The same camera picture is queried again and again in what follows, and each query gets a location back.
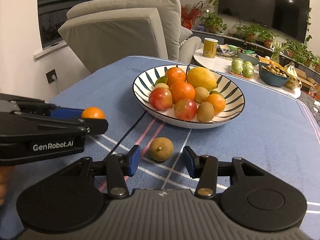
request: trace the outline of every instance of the metal screw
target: metal screw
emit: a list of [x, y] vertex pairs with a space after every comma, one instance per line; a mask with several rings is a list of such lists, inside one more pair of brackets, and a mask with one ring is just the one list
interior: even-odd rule
[[127, 191], [123, 187], [114, 187], [110, 190], [110, 193], [114, 196], [122, 196]]
[[209, 197], [213, 195], [213, 190], [207, 187], [202, 187], [198, 189], [198, 194], [201, 196]]

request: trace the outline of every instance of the black cable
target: black cable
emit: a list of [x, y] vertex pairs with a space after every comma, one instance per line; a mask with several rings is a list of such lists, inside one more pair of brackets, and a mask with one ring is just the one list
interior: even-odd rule
[[144, 117], [144, 115], [147, 113], [147, 111], [144, 111], [142, 116], [140, 116], [140, 118], [134, 123], [134, 125], [132, 127], [130, 127], [130, 129], [124, 134], [124, 136], [122, 136], [122, 138], [118, 141], [118, 143], [116, 144], [116, 146], [113, 147], [113, 149], [107, 154], [107, 156], [103, 159], [104, 161], [106, 160], [106, 158], [113, 154], [113, 152], [118, 148], [118, 146], [120, 145], [120, 143], [122, 143], [122, 141], [128, 136], [128, 134], [138, 125], [138, 123], [141, 121], [141, 119]]

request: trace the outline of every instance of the glass vase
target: glass vase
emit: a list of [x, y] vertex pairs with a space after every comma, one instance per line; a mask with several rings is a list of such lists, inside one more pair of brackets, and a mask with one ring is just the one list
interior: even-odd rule
[[272, 54], [270, 60], [272, 60], [272, 61], [274, 61], [274, 62], [276, 62], [276, 63], [279, 64], [279, 61], [280, 61], [280, 52], [275, 51], [275, 52]]

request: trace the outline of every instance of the white ceramic bowl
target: white ceramic bowl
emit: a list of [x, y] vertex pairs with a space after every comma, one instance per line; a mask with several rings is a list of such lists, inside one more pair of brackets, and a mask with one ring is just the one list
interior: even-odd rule
[[198, 122], [196, 117], [191, 121], [179, 120], [175, 118], [173, 108], [166, 111], [158, 111], [154, 109], [149, 104], [148, 97], [151, 91], [154, 89], [156, 80], [159, 77], [164, 76], [167, 69], [172, 67], [179, 67], [187, 73], [195, 66], [167, 65], [151, 68], [141, 73], [133, 82], [132, 89], [135, 97], [140, 102], [142, 107], [154, 117], [179, 127], [190, 129], [207, 129], [226, 124], [242, 113], [245, 106], [245, 99], [240, 88], [238, 88], [238, 86], [230, 79], [214, 72], [213, 70], [211, 71], [214, 73], [218, 84], [218, 88], [216, 88], [215, 91], [220, 92], [226, 99], [226, 108], [223, 112], [217, 114], [210, 122]]

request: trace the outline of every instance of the blue gripper pad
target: blue gripper pad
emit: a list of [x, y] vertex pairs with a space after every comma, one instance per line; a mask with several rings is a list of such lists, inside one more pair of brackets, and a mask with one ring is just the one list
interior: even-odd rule
[[80, 118], [83, 111], [83, 109], [58, 107], [50, 112], [50, 116], [58, 119]]
[[194, 151], [189, 147], [185, 146], [182, 151], [182, 160], [184, 162], [184, 165], [187, 168], [187, 171], [189, 173], [189, 176], [193, 179], [196, 178], [196, 168], [194, 164], [194, 158], [197, 158], [198, 156], [194, 153]]
[[129, 176], [133, 176], [139, 166], [140, 160], [141, 160], [141, 149], [139, 145], [134, 145], [131, 150], [126, 155], [129, 158], [129, 167], [128, 167], [128, 173]]

